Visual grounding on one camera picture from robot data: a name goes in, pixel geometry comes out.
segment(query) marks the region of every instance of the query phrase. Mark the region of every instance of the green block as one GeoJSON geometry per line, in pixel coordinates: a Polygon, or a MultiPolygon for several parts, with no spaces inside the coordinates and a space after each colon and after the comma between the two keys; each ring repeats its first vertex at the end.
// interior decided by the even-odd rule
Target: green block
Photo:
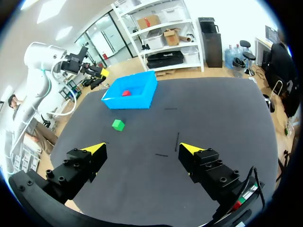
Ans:
{"type": "Polygon", "coordinates": [[[114,123],[112,124],[112,127],[116,129],[117,131],[123,131],[125,124],[121,120],[115,119],[114,123]]]}

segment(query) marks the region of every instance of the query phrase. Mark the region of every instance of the glass door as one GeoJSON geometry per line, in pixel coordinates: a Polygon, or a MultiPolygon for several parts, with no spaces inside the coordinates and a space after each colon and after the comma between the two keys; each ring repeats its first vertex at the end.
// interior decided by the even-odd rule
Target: glass door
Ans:
{"type": "Polygon", "coordinates": [[[100,67],[107,67],[107,64],[105,63],[104,59],[102,59],[87,33],[80,36],[80,38],[76,41],[76,44],[88,48],[88,58],[92,64],[100,67]]]}
{"type": "Polygon", "coordinates": [[[94,23],[86,33],[108,66],[133,57],[108,13],[94,23]]]}

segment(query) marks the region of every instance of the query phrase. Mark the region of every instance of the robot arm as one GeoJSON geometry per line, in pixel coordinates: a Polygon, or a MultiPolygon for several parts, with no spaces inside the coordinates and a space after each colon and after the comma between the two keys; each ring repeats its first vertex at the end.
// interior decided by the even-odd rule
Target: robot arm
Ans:
{"type": "Polygon", "coordinates": [[[14,120],[14,133],[10,156],[12,154],[21,154],[24,132],[33,119],[38,106],[52,88],[49,77],[53,76],[53,73],[59,73],[61,70],[73,74],[82,72],[88,73],[93,77],[101,78],[102,80],[106,79],[108,72],[105,69],[82,63],[84,58],[87,57],[87,51],[88,48],[82,47],[79,54],[71,53],[67,55],[65,49],[53,45],[37,42],[29,45],[24,56],[24,63],[28,67],[27,98],[22,105],[20,105],[14,120]]]}

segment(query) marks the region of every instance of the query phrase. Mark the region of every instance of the blue plastic tray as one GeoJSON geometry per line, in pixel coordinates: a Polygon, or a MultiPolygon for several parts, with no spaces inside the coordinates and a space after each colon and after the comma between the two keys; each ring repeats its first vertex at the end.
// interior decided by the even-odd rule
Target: blue plastic tray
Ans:
{"type": "Polygon", "coordinates": [[[109,109],[149,109],[157,84],[154,71],[121,77],[114,81],[101,101],[109,109]],[[132,95],[122,96],[126,90],[132,95]]]}

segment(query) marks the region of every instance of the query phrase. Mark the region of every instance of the black mat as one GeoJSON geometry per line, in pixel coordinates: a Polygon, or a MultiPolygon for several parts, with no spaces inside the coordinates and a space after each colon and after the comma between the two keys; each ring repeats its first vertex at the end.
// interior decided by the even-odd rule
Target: black mat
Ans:
{"type": "MultiPolygon", "coordinates": [[[[60,135],[54,167],[66,152],[107,142],[108,160],[74,202],[86,215],[116,223],[195,227],[212,219],[218,203],[193,184],[175,152],[179,142],[213,148],[244,180],[252,165],[268,199],[277,175],[275,129],[263,96],[248,79],[160,81],[150,109],[109,110],[104,91],[88,94],[60,135]],[[125,122],[123,132],[111,125],[125,122]]],[[[258,199],[254,213],[261,209],[258,199]]]]}

